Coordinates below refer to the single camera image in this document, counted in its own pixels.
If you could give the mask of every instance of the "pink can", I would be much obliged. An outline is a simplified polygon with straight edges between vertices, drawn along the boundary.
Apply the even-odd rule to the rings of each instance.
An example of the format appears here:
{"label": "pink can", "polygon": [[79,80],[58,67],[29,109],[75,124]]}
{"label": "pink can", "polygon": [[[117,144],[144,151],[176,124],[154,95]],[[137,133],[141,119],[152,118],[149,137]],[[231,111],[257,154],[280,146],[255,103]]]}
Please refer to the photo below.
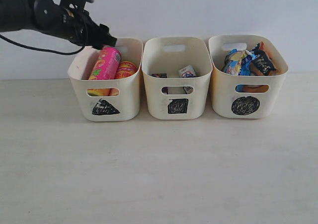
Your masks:
{"label": "pink can", "polygon": [[[97,62],[88,80],[112,80],[121,60],[120,52],[112,47],[104,47],[99,54]],[[90,89],[91,96],[108,96],[110,89]]]}

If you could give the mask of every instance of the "black triangle symbol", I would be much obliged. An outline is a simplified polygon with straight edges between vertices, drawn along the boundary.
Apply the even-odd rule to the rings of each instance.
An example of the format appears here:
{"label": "black triangle symbol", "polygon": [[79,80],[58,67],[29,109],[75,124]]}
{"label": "black triangle symbol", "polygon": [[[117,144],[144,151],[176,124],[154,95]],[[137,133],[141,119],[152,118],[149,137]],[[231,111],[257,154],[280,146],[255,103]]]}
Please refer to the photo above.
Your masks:
{"label": "black triangle symbol", "polygon": [[100,99],[93,108],[93,115],[104,116],[104,115],[117,115],[120,112],[108,101]]}

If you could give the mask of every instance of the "robotic arm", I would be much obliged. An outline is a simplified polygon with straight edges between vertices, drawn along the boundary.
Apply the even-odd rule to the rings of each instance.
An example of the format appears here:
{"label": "robotic arm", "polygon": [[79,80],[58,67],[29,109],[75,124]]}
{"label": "robotic arm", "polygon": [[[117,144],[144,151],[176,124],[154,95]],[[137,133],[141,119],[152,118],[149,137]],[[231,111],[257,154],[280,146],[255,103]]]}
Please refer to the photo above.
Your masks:
{"label": "robotic arm", "polygon": [[[82,49],[85,46],[96,49],[102,49],[104,45],[115,46],[117,39],[109,34],[109,28],[97,25],[89,17],[84,9],[86,2],[93,0],[61,0],[60,5],[53,0],[0,0],[0,32],[35,30],[69,40]],[[0,38],[12,42],[2,35]]]}

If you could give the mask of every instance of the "plastic storage bin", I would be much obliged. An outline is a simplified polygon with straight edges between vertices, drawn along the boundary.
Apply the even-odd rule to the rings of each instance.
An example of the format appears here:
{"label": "plastic storage bin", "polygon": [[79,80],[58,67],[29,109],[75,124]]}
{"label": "plastic storage bin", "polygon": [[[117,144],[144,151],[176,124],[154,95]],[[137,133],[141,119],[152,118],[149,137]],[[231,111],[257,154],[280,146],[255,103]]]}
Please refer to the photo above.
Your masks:
{"label": "plastic storage bin", "polygon": [[[231,44],[246,44],[251,50],[263,41],[271,53],[273,62],[280,69],[281,74],[276,76],[235,76],[223,73],[225,56],[231,49],[224,49]],[[209,49],[213,62],[211,80],[211,97],[213,109],[227,118],[259,119],[270,114],[276,98],[282,87],[288,66],[273,44],[266,38],[255,35],[219,35],[209,40]],[[265,93],[238,93],[238,85],[268,85]]]}
{"label": "plastic storage bin", "polygon": [[[84,116],[91,121],[127,121],[139,113],[143,43],[137,39],[118,39],[116,48],[122,54],[122,61],[130,61],[139,66],[137,73],[118,80],[86,80],[99,54],[99,51],[92,47],[87,47],[79,53],[69,68],[68,74],[80,108]],[[87,94],[87,90],[91,88],[117,88],[119,95],[91,97]]]}
{"label": "plastic storage bin", "polygon": [[[142,71],[148,109],[161,120],[189,120],[205,109],[212,62],[203,40],[193,37],[167,37],[149,40],[145,45]],[[179,70],[192,65],[198,77],[179,78]],[[167,78],[152,77],[167,74]],[[185,94],[183,87],[193,87]],[[168,95],[162,88],[168,87]]]}

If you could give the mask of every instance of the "white wall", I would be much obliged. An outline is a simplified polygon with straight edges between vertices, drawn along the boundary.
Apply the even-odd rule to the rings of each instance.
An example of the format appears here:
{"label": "white wall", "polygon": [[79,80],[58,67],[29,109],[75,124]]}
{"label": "white wall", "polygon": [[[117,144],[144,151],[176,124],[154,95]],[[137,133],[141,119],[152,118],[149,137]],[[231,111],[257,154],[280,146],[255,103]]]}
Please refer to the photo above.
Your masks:
{"label": "white wall", "polygon": [[[269,38],[292,72],[318,71],[318,0],[95,0],[86,7],[113,36],[257,34]],[[32,31],[6,33],[31,46],[73,51],[67,41]],[[66,78],[72,57],[33,52],[0,41],[0,79]]]}

